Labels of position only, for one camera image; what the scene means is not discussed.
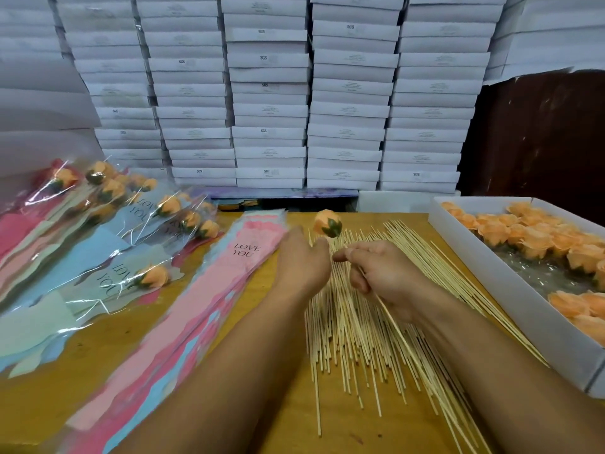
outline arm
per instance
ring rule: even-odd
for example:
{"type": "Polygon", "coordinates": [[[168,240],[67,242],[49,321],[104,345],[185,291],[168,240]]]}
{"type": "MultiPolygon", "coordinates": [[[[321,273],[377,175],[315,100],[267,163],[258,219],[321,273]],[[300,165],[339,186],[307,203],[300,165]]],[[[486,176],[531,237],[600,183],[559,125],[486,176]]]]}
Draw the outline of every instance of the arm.
{"type": "Polygon", "coordinates": [[[605,408],[429,281],[395,245],[357,243],[334,259],[352,263],[355,288],[373,290],[394,317],[423,329],[507,453],[605,450],[605,408]]]}
{"type": "Polygon", "coordinates": [[[290,231],[280,244],[267,296],[114,452],[244,452],[266,402],[276,357],[330,270],[325,239],[311,248],[300,228],[290,231]]]}

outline table surface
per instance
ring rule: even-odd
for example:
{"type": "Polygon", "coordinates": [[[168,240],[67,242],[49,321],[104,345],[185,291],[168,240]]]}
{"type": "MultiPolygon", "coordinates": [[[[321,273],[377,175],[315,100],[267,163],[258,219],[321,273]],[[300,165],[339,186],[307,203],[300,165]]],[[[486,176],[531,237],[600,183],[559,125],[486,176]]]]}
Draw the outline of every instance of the table surface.
{"type": "MultiPolygon", "coordinates": [[[[223,213],[227,228],[240,213],[223,213]]],[[[428,224],[426,213],[343,213],[343,225],[351,230],[382,228],[384,221],[401,220],[426,240],[432,240],[476,286],[480,283],[466,270],[448,245],[428,224]]],[[[290,225],[310,228],[313,213],[289,213],[290,225]]],[[[0,453],[36,452],[36,446],[56,434],[89,395],[136,347],[178,294],[191,280],[208,245],[197,249],[182,269],[186,276],[162,289],[157,302],[132,306],[95,320],[67,343],[64,353],[35,373],[0,378],[0,453]]],[[[274,278],[276,255],[252,276],[246,290],[221,329],[215,344],[264,297],[274,278]]],[[[354,396],[343,392],[340,370],[319,377],[322,437],[317,434],[314,385],[305,353],[304,327],[282,357],[272,385],[268,407],[259,423],[251,452],[262,454],[409,452],[449,454],[458,450],[441,416],[435,416],[424,390],[408,387],[407,405],[391,380],[378,384],[382,418],[378,416],[373,389],[361,389],[365,409],[354,396]]]]}

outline hand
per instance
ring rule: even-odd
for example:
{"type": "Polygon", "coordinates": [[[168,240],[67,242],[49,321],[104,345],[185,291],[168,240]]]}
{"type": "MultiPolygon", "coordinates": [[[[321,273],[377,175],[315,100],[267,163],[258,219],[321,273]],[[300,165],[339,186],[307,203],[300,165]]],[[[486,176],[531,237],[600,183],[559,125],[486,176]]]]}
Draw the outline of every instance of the hand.
{"type": "Polygon", "coordinates": [[[334,253],[333,259],[351,262],[351,285],[364,295],[374,291],[405,322],[412,321],[418,305],[440,290],[404,252],[386,240],[353,243],[334,253]]]}
{"type": "Polygon", "coordinates": [[[308,301],[328,283],[331,270],[328,241],[320,237],[312,247],[298,226],[279,244],[274,288],[308,301]]]}

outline left hand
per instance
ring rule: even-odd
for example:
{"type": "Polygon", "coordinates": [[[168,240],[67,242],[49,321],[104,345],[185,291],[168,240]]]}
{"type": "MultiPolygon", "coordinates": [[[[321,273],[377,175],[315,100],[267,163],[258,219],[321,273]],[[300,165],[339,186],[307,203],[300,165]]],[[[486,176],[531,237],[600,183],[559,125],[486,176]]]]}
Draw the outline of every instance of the left hand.
{"type": "Polygon", "coordinates": [[[308,301],[326,285],[331,270],[328,241],[319,237],[312,247],[304,236],[303,229],[298,226],[291,229],[279,244],[273,287],[286,295],[308,301]]]}

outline right hand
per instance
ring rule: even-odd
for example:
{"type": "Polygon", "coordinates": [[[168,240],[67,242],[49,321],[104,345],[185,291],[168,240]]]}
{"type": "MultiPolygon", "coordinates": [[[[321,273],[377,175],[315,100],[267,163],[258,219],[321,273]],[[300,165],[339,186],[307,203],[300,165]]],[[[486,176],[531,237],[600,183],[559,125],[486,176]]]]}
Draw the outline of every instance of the right hand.
{"type": "Polygon", "coordinates": [[[351,285],[364,295],[374,291],[405,322],[413,321],[419,303],[441,290],[386,240],[349,244],[332,259],[337,263],[349,261],[351,285]]]}

